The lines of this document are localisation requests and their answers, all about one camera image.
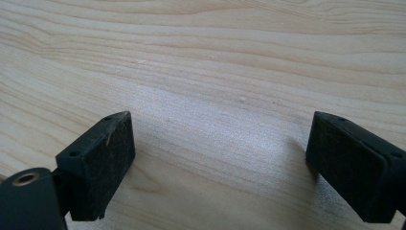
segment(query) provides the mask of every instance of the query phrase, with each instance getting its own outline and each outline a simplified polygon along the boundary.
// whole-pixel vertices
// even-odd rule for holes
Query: wooden surface
[[[321,110],[406,149],[405,1],[2,1],[0,76],[3,177],[132,113],[135,163],[70,229],[403,223],[362,222],[305,148]]]

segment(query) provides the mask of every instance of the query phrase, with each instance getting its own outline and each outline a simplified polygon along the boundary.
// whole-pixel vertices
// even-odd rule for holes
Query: screw hole
[[[36,181],[39,178],[38,172],[29,172],[21,175],[20,177],[16,178],[12,185],[14,186],[24,186]]]
[[[78,156],[79,154],[80,154],[79,151],[71,151],[71,152],[69,153],[69,155],[72,156],[72,157]]]
[[[391,152],[391,155],[395,158],[403,158],[403,154],[398,152]]]

